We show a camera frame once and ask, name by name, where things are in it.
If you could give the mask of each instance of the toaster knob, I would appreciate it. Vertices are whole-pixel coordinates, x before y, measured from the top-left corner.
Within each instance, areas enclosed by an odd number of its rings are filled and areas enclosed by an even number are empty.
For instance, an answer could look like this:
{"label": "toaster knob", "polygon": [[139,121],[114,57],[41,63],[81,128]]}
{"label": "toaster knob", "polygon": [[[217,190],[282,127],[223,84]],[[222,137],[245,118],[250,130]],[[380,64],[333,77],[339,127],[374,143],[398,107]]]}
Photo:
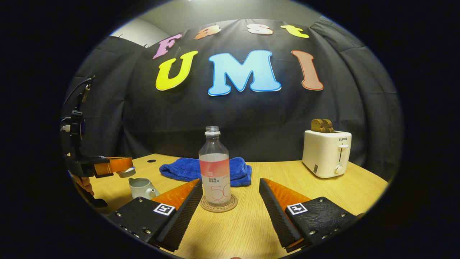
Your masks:
{"label": "toaster knob", "polygon": [[338,165],[338,166],[335,167],[334,173],[335,174],[341,174],[343,172],[343,170],[344,170],[343,166]]}

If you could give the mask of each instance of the white toaster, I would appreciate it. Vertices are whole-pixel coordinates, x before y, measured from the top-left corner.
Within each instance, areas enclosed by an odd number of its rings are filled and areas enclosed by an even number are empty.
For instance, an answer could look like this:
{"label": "white toaster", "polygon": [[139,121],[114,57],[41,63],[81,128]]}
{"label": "white toaster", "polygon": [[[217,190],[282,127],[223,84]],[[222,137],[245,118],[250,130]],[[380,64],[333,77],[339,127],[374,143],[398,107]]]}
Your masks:
{"label": "white toaster", "polygon": [[319,178],[343,175],[348,165],[351,133],[305,131],[302,162]]}

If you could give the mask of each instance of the plastic water bottle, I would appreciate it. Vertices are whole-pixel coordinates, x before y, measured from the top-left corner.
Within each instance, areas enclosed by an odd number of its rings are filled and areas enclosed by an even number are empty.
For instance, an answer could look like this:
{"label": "plastic water bottle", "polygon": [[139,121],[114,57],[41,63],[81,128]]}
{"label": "plastic water bottle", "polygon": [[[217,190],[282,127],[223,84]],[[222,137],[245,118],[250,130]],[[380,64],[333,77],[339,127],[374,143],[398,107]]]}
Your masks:
{"label": "plastic water bottle", "polygon": [[209,205],[215,207],[230,203],[229,151],[220,143],[218,126],[206,127],[206,143],[199,151],[201,180]]}

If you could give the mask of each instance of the blue towel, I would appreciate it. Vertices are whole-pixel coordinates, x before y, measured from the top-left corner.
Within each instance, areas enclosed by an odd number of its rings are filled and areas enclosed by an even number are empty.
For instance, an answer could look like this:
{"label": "blue towel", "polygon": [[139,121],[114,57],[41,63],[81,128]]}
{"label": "blue towel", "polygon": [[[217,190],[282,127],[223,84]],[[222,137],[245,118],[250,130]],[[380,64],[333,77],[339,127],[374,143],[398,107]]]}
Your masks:
{"label": "blue towel", "polygon": [[[252,168],[243,158],[235,157],[229,160],[230,186],[249,186],[251,184]],[[160,167],[161,175],[185,182],[201,179],[200,161],[193,158],[179,158],[176,162]]]}

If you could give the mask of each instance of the letter m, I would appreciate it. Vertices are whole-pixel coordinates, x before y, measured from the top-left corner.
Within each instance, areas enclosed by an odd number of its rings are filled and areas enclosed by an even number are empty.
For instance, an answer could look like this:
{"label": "letter m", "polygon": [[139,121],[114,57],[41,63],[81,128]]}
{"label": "letter m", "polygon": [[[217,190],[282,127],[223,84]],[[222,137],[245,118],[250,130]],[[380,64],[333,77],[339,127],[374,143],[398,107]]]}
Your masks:
{"label": "letter m", "polygon": [[281,84],[276,81],[270,64],[271,52],[253,50],[241,64],[229,53],[216,54],[209,57],[214,63],[213,86],[207,91],[209,95],[224,95],[231,91],[225,83],[225,75],[229,77],[238,91],[243,91],[251,73],[254,81],[249,88],[255,92],[278,91]]}

